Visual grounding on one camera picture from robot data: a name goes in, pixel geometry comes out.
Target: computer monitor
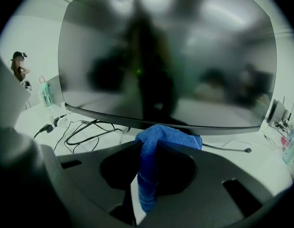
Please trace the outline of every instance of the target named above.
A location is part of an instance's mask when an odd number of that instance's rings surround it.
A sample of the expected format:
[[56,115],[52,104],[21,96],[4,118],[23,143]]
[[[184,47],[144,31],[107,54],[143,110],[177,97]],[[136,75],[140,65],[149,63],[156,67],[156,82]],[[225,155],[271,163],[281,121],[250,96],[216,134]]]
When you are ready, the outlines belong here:
[[272,108],[270,110],[270,113],[266,122],[270,126],[273,126],[274,124],[277,124],[279,123],[279,121],[283,120],[284,113],[285,113],[284,105],[280,101],[277,101],[274,99]]
[[136,128],[258,131],[276,43],[253,0],[73,0],[59,37],[71,111]]

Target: blue cloth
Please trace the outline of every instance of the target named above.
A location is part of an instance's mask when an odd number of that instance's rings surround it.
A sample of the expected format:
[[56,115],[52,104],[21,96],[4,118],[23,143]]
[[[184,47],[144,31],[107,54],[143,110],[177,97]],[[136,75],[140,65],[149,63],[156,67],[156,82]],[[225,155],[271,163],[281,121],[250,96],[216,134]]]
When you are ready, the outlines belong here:
[[201,150],[202,139],[200,136],[187,135],[177,129],[157,124],[140,132],[136,140],[143,142],[137,175],[138,198],[142,209],[148,213],[156,202],[158,181],[155,153],[157,141],[168,141]]

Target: woman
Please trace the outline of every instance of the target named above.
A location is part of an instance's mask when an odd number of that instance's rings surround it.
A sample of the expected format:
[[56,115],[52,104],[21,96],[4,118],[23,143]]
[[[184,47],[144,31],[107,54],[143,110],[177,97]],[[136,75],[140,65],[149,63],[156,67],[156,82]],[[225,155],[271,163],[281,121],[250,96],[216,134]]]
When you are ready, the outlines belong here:
[[30,70],[23,66],[25,54],[16,51],[13,55],[11,69],[15,77],[22,82],[25,79],[25,76],[30,73]]

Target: desk surface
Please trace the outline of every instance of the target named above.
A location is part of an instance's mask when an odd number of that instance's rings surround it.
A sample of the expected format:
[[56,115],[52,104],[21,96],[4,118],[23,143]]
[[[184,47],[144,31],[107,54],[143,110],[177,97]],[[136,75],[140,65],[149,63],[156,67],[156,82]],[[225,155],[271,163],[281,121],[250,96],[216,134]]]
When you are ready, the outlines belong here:
[[[51,109],[43,108],[41,105],[36,105],[26,111],[23,111],[18,121],[15,125],[16,131],[29,135],[33,137],[35,133],[43,127],[46,123],[49,123],[48,114],[52,114],[53,117],[60,116],[66,112],[53,105]],[[78,120],[92,120],[91,118],[71,113],[68,115],[67,122],[64,127],[57,127],[51,133],[40,133],[36,137],[36,141],[40,144],[46,144],[55,147],[57,141],[62,137],[64,131],[69,125],[70,121]],[[70,154],[70,151],[64,145],[64,140],[68,137],[79,125],[81,122],[71,123],[70,128],[67,130],[65,137],[59,142],[55,154],[56,155],[65,155]],[[110,129],[111,126],[106,124],[103,125],[104,128]],[[115,125],[120,129],[126,129],[124,126]],[[140,129],[131,129],[128,133],[123,134],[122,132],[112,132],[105,134],[99,138],[99,143],[96,147],[96,150],[109,148],[120,143],[126,143],[134,140],[136,134],[138,134]],[[92,125],[80,134],[77,134],[72,138],[72,141],[77,142],[83,140],[90,136],[102,133],[103,130]],[[244,134],[234,134],[234,135],[222,135],[222,136],[201,136],[204,143],[214,145],[217,147],[222,147],[224,144],[229,142],[225,147],[229,149],[246,149],[251,148],[251,153],[244,152],[231,152],[231,151],[221,151],[215,150],[208,147],[202,148],[203,151],[212,152],[218,155],[221,155],[244,171],[252,175],[254,178],[259,180],[268,190],[276,195],[277,193],[285,190],[286,188],[292,185],[292,178],[290,172],[287,168],[287,165],[282,159],[282,144],[280,142],[281,135],[275,130],[268,127],[265,122],[262,124],[262,127],[259,132],[255,133],[244,133]],[[91,151],[95,146],[97,139],[93,139],[86,143],[79,145],[75,153]],[[134,193],[134,210],[140,209],[137,192]]]

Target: black cap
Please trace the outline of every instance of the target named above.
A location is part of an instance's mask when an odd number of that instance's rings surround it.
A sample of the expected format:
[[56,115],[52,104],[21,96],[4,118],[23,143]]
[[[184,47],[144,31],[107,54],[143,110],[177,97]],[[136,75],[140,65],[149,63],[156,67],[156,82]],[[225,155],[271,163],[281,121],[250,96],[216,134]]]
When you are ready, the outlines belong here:
[[13,55],[13,59],[15,59],[16,57],[22,57],[24,59],[25,57],[27,57],[27,55],[25,53],[16,51]]
[[24,59],[22,53],[21,53],[21,52],[18,52],[18,51],[16,51],[16,52],[13,54],[13,59],[15,59],[16,57],[22,57],[22,58]]

